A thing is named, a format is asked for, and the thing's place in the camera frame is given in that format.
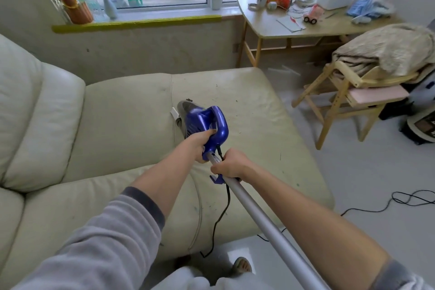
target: white bottle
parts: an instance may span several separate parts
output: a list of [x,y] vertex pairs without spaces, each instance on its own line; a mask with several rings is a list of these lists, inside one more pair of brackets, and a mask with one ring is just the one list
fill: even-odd
[[124,8],[124,7],[128,7],[128,4],[125,0],[115,0],[115,5],[117,8]]
[[111,20],[116,20],[118,17],[118,11],[110,0],[103,0],[104,1],[104,12],[107,14],[107,16]]

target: sofa backrest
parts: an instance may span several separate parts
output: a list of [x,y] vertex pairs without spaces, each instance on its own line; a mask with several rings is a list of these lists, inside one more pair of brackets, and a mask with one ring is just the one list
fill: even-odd
[[59,183],[85,84],[0,35],[0,186],[22,193]]

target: toy car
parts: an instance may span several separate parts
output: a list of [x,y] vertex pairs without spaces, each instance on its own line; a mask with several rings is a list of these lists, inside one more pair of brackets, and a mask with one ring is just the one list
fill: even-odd
[[304,22],[316,24],[317,20],[324,14],[324,9],[319,5],[314,5],[309,13],[304,14]]

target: blanket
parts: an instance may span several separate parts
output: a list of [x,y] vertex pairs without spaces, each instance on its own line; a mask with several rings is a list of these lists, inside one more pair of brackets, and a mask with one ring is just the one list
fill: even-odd
[[435,63],[435,34],[410,23],[390,24],[368,31],[332,53],[360,77],[375,66],[392,76],[405,76],[419,66]]

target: yellow tape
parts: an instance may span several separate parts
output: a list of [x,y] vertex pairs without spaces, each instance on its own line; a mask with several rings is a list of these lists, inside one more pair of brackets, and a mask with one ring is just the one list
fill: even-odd
[[107,31],[107,30],[128,30],[135,28],[162,27],[169,25],[186,25],[186,24],[203,24],[210,22],[220,22],[221,15],[204,15],[204,16],[189,16],[184,18],[155,18],[150,20],[140,21],[125,21],[125,22],[104,22],[104,23],[89,23],[89,24],[62,24],[53,25],[52,31],[59,34],[79,33],[92,31]]

